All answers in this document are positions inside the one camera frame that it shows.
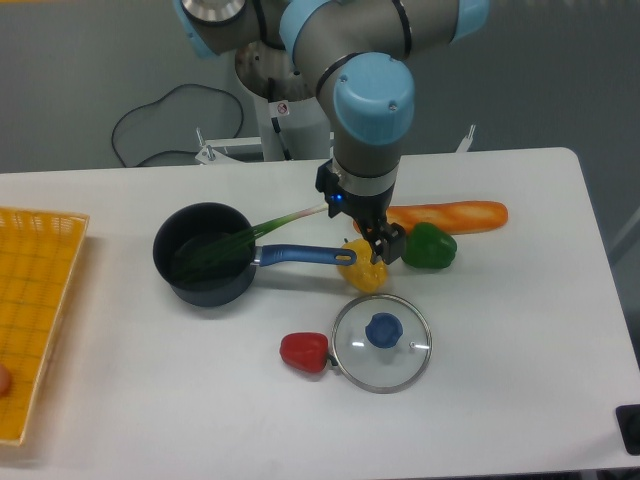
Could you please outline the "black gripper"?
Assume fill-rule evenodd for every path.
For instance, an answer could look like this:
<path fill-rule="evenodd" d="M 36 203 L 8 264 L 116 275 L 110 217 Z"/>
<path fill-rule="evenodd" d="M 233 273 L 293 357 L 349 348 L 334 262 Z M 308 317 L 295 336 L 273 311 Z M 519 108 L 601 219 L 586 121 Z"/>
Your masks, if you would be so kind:
<path fill-rule="evenodd" d="M 349 216 L 358 224 L 368 243 L 370 262 L 380 259 L 392 264 L 405 251 L 406 231 L 398 223 L 388 223 L 386 211 L 391 203 L 398 167 L 378 177 L 361 177 L 348 172 L 336 159 L 321 164 L 315 188 L 328 205 L 328 216 Z"/>

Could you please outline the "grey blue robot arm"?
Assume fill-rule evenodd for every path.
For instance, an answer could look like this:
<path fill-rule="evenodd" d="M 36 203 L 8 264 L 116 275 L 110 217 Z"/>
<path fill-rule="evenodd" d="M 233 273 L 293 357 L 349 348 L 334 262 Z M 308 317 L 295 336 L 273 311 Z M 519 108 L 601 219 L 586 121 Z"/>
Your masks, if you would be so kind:
<path fill-rule="evenodd" d="M 334 131 L 333 156 L 316 188 L 331 217 L 351 217 L 371 261 L 404 253 L 404 229 L 389 223 L 401 143 L 415 111 L 411 54 L 481 29 L 487 1 L 177 1 L 199 54 L 260 42 L 284 52 Z"/>

